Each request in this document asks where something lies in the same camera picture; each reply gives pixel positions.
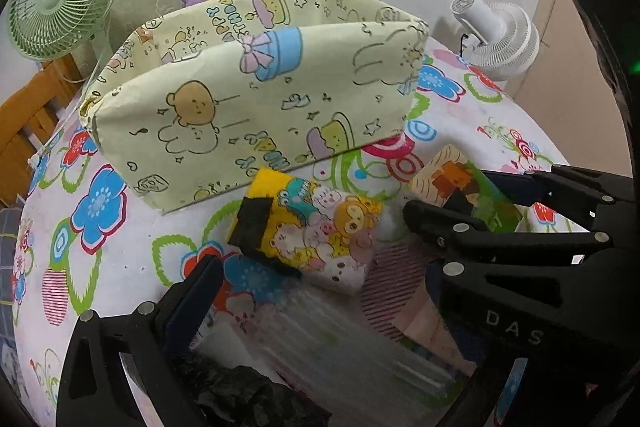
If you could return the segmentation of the green tissue pack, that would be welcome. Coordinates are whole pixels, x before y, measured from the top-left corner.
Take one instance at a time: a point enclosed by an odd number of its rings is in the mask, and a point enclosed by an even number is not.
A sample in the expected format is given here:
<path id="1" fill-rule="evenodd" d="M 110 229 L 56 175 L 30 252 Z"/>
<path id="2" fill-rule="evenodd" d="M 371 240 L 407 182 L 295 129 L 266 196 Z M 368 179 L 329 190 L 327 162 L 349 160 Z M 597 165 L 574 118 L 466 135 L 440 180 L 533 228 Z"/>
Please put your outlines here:
<path id="1" fill-rule="evenodd" d="M 514 232 L 523 218 L 498 186 L 451 144 L 412 178 L 409 190 L 422 202 L 480 219 L 494 233 Z"/>

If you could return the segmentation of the pink sachet packet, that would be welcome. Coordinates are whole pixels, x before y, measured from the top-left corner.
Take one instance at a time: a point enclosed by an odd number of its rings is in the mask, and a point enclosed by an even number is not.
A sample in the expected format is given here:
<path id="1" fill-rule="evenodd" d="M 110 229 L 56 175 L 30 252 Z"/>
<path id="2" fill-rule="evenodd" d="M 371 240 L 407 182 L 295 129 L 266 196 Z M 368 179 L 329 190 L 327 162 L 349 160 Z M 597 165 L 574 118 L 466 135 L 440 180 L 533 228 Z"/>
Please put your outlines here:
<path id="1" fill-rule="evenodd" d="M 427 257 L 414 245 L 379 251 L 364 282 L 361 310 L 377 332 L 393 340 L 410 340 L 466 376 L 475 364 L 466 361 L 452 339 L 425 285 Z"/>

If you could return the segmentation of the yellow cartoon tissue pack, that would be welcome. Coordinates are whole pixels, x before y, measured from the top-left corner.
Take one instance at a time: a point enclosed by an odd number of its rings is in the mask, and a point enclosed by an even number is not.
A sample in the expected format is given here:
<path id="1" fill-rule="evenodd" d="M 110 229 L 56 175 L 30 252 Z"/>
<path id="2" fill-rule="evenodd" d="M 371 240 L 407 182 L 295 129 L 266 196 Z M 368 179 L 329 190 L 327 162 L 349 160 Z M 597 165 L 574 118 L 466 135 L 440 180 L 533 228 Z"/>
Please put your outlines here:
<path id="1" fill-rule="evenodd" d="M 382 202 L 262 168 L 228 236 L 242 254 L 310 283 L 359 293 L 376 249 Z"/>

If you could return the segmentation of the black sock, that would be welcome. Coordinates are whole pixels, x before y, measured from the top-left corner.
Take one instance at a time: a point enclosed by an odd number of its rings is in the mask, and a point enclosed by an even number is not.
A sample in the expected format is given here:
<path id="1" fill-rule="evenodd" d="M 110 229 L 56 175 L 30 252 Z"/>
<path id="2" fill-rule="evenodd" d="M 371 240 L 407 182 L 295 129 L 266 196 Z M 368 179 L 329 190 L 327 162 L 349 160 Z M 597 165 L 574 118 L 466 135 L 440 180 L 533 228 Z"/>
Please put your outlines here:
<path id="1" fill-rule="evenodd" d="M 187 372 L 205 426 L 327 426 L 332 413 L 250 366 L 198 363 Z"/>

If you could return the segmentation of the clear plastic bag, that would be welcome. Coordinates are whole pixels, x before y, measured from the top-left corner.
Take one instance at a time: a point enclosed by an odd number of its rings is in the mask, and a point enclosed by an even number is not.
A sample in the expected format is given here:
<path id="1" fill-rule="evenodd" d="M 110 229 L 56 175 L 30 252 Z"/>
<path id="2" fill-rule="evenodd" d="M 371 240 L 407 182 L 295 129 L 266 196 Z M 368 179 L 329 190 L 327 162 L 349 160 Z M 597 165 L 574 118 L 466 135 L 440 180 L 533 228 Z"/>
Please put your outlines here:
<path id="1" fill-rule="evenodd" d="M 198 352 L 301 392 L 334 426 L 433 426 L 463 384 L 431 355 L 370 329 L 353 303 L 306 285 L 260 305 L 230 298 Z"/>

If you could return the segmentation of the floral tablecloth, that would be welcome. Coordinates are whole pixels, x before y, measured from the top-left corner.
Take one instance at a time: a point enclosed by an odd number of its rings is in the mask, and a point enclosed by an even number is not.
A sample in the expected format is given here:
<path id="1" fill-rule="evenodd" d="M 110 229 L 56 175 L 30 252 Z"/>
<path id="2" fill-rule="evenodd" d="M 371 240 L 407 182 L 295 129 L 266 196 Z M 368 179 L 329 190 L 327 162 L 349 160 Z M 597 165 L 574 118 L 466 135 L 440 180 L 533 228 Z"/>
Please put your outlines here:
<path id="1" fill-rule="evenodd" d="M 394 317 L 419 280 L 401 219 L 406 186 L 448 144 L 489 170 L 547 170 L 563 161 L 509 95 L 430 40 L 404 132 L 298 170 L 326 196 L 343 191 L 382 202 L 366 285 L 356 297 L 336 293 L 331 300 L 390 339 L 400 338 Z M 277 296 L 279 277 L 226 242 L 241 199 L 238 190 L 204 188 L 192 206 L 162 215 L 126 187 L 76 119 L 66 122 L 40 159 L 14 243 L 14 272 L 2 280 L 12 303 L 2 323 L 16 343 L 16 357 L 2 363 L 37 424 L 55 422 L 63 361 L 82 312 L 108 317 L 160 299 L 206 255 L 224 264 L 216 319 L 244 325 Z"/>

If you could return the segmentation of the white standing fan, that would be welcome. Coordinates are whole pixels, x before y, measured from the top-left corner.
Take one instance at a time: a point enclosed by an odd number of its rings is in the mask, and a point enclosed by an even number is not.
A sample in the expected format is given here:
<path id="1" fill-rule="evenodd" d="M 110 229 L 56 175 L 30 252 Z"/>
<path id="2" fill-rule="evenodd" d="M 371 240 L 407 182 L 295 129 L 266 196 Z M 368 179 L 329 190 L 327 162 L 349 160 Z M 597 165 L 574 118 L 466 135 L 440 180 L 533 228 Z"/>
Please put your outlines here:
<path id="1" fill-rule="evenodd" d="M 518 5 L 452 0 L 450 10 L 463 28 L 461 57 L 495 83 L 527 72 L 539 52 L 539 34 Z"/>

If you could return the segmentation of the yellow cartoon fabric box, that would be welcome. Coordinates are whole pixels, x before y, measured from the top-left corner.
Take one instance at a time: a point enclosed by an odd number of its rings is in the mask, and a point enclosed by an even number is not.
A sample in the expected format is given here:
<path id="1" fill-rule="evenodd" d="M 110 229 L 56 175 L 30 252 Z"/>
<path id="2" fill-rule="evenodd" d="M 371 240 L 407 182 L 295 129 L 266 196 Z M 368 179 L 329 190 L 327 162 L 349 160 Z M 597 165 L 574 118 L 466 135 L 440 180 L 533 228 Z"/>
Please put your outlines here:
<path id="1" fill-rule="evenodd" d="M 79 117 L 131 190 L 169 212 L 398 135 L 427 37 L 378 0 L 207 0 L 137 28 Z"/>

